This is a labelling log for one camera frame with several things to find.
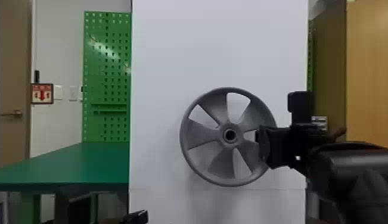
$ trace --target wall outlet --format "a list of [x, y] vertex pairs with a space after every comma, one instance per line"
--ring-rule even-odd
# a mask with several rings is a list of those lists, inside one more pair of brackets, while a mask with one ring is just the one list
[[55, 85], [54, 99], [62, 100], [63, 99], [63, 86]]
[[78, 101], [79, 88], [77, 86], [70, 86], [70, 101]]

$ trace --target red sign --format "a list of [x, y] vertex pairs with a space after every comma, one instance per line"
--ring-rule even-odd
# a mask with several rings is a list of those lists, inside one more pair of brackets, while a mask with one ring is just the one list
[[53, 104], [53, 84], [33, 83], [32, 104]]

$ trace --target wheel rim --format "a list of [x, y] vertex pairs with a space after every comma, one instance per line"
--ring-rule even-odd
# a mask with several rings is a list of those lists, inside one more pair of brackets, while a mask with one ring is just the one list
[[[229, 119], [227, 95], [239, 94], [250, 100], [237, 123]], [[191, 120], [193, 109], [199, 105], [217, 124], [214, 129]], [[214, 89], [198, 97], [187, 109], [180, 128], [180, 144], [183, 155], [193, 169], [203, 179], [219, 186], [242, 186], [260, 178], [268, 169], [264, 162], [269, 148], [244, 138], [244, 133], [260, 126], [275, 127], [276, 123], [269, 108], [253, 94], [237, 88]], [[219, 152], [209, 167], [200, 167], [190, 155], [202, 145], [217, 142]], [[238, 178], [234, 171], [233, 151], [237, 149], [250, 170], [250, 175]]]

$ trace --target door handle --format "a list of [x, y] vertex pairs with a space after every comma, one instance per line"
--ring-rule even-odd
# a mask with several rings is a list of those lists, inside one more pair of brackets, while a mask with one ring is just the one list
[[14, 118], [21, 118], [23, 116], [23, 112], [21, 110], [14, 110], [11, 113], [2, 113], [2, 117], [14, 117]]

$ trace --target green tabletop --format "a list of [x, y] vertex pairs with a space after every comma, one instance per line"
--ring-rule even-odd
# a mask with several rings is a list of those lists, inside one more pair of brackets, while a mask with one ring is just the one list
[[113, 191], [128, 182], [129, 143], [79, 143], [0, 169], [0, 191]]

